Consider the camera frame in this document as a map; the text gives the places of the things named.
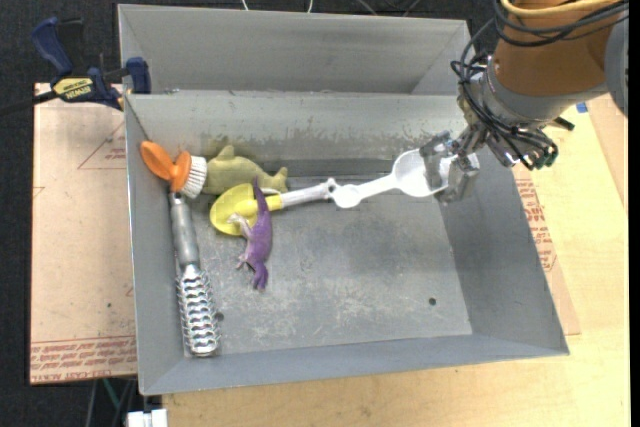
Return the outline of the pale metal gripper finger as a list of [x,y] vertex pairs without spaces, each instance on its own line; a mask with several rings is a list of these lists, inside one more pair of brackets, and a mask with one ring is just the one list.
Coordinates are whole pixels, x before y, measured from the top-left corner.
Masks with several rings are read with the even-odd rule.
[[475,153],[448,157],[441,161],[439,171],[444,189],[438,193],[438,200],[448,204],[471,194],[480,172],[480,163]]
[[444,188],[448,185],[448,172],[441,171],[441,164],[449,155],[450,132],[445,130],[432,136],[420,149],[419,154],[425,164],[425,178],[430,188]]

